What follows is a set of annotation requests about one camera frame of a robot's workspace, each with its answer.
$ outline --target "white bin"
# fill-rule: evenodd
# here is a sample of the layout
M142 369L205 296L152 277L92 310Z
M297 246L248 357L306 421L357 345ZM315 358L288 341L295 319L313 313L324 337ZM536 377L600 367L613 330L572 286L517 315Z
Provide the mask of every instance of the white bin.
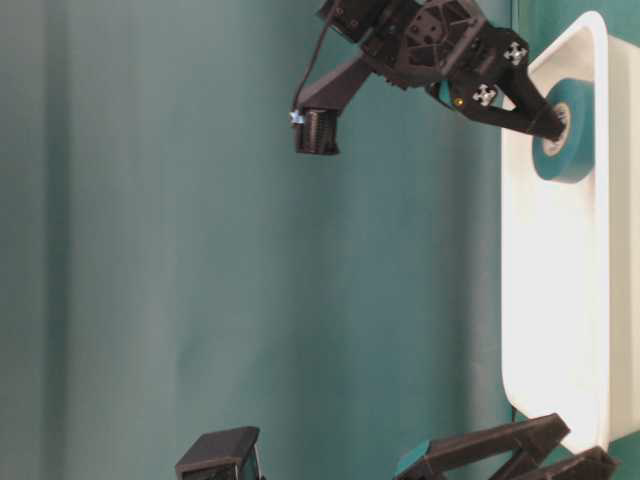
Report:
M575 185L502 135L502 374L528 417L556 412L574 453L640 430L640 50L581 16L530 66L546 95L595 85L595 167Z

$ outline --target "gripper jaw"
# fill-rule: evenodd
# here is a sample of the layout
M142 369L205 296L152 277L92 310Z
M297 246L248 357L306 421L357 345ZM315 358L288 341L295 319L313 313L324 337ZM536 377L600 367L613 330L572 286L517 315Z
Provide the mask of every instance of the gripper jaw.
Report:
M446 472L506 452L512 457L490 480L606 480L616 462L600 448L544 469L540 465L569 433L558 415L434 440L394 480L446 480Z

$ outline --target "teal tape roll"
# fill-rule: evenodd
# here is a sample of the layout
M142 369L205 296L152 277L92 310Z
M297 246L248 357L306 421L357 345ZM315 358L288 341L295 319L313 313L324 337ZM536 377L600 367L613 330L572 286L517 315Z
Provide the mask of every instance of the teal tape roll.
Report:
M543 180L577 183L593 168L593 84L566 78L549 92L547 100L568 123L559 142L533 140L533 164Z

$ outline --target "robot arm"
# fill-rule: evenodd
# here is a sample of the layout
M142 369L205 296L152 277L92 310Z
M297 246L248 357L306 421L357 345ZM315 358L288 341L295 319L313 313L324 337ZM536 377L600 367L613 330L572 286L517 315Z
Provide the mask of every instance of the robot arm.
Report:
M318 14L362 55L296 96L298 152L338 153L338 117L371 72L402 89L425 88L474 121L550 140L564 130L528 76L527 42L492 26L474 0L327 0ZM493 105L499 92L513 110Z

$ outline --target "fabric backdrop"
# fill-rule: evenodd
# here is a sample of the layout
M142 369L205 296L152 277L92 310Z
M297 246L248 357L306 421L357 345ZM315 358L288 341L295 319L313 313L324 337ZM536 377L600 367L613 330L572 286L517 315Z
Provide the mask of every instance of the fabric backdrop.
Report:
M319 3L4 2L1 478L169 479L253 424L272 480L390 479L508 421L499 132L376 77L294 154Z

